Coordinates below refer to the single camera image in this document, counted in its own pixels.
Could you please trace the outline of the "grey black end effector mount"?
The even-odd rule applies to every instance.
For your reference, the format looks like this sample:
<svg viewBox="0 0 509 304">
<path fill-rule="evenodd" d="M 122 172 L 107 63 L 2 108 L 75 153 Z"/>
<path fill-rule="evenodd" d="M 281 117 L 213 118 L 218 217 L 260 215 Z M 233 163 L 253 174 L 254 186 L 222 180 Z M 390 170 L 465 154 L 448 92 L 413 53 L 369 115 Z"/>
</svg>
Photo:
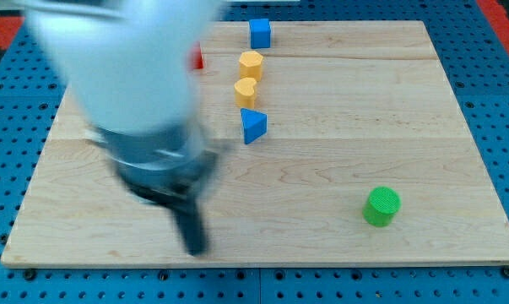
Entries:
<svg viewBox="0 0 509 304">
<path fill-rule="evenodd" d="M 226 144 L 208 138 L 194 117 L 140 134 L 91 126 L 85 137 L 106 151 L 128 190 L 167 208 L 194 207 L 227 149 Z"/>
</svg>

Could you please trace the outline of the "black pusher stick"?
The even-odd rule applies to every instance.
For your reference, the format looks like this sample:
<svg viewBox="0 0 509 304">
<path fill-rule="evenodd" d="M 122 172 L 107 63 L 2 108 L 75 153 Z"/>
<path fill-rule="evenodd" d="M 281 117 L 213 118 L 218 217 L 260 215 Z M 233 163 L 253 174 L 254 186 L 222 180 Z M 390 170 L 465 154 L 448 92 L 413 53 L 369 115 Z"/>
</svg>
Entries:
<svg viewBox="0 0 509 304">
<path fill-rule="evenodd" d="M 180 200 L 171 209 L 187 253 L 192 256 L 205 254 L 208 238 L 198 204 L 192 200 Z"/>
</svg>

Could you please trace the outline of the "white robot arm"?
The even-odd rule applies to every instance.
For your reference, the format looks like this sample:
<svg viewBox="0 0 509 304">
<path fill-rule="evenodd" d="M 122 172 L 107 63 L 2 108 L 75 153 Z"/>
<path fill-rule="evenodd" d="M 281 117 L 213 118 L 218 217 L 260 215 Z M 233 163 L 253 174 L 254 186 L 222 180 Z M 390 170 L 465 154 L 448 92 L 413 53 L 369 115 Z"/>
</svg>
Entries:
<svg viewBox="0 0 509 304">
<path fill-rule="evenodd" d="M 198 118 L 190 56 L 221 2 L 26 0 L 22 6 L 124 185 L 169 209 L 186 250 L 204 253 L 197 201 L 219 157 Z"/>
</svg>

